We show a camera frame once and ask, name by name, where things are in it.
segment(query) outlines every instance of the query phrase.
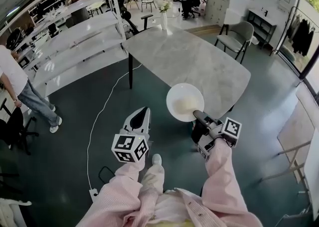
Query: white plate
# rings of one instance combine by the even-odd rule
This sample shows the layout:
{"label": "white plate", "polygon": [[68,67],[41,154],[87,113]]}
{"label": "white plate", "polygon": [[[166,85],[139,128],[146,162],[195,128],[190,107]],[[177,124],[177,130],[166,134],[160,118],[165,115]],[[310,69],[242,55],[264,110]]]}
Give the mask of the white plate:
{"label": "white plate", "polygon": [[174,85],[166,97],[166,105],[171,115],[179,121],[196,120],[194,110],[204,111],[204,98],[200,91],[188,83]]}

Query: black cable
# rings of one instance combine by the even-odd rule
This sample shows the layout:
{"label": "black cable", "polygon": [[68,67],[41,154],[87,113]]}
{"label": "black cable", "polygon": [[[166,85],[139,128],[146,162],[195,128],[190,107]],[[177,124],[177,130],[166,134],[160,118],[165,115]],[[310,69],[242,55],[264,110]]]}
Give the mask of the black cable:
{"label": "black cable", "polygon": [[106,183],[105,183],[104,180],[101,178],[101,172],[102,172],[105,168],[108,169],[108,170],[113,174],[113,176],[115,176],[114,172],[113,172],[112,170],[110,170],[109,167],[104,166],[104,167],[101,168],[101,170],[99,171],[99,179],[102,181],[103,184],[106,184]]}

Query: white vase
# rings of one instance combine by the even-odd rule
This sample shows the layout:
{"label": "white vase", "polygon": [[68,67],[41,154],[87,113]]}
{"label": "white vase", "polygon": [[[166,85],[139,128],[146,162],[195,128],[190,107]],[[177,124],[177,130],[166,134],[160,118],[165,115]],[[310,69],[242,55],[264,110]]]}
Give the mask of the white vase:
{"label": "white vase", "polygon": [[167,14],[162,12],[160,16],[160,25],[162,30],[167,30]]}

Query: white shoe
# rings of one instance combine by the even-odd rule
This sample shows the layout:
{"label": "white shoe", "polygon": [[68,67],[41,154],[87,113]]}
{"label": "white shoe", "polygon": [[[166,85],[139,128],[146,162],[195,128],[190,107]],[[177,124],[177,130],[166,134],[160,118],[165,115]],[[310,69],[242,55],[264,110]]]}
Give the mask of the white shoe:
{"label": "white shoe", "polygon": [[51,133],[55,133],[58,129],[59,129],[59,126],[62,124],[62,118],[61,117],[59,117],[60,119],[59,119],[59,125],[58,126],[55,126],[55,127],[51,127],[50,128],[50,132]]}
{"label": "white shoe", "polygon": [[161,156],[159,154],[154,154],[152,157],[152,163],[153,165],[161,165]]}

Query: pink jacket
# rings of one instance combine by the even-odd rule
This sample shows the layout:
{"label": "pink jacket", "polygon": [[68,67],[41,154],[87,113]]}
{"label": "pink jacket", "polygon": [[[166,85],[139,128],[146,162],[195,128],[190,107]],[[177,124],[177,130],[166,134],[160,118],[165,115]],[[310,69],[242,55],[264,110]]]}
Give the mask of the pink jacket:
{"label": "pink jacket", "polygon": [[[221,139],[206,162],[208,180],[202,197],[176,189],[196,227],[262,227],[247,211],[231,160],[232,150]],[[145,227],[154,214],[158,192],[138,183],[145,162],[127,163],[101,189],[77,227]]]}

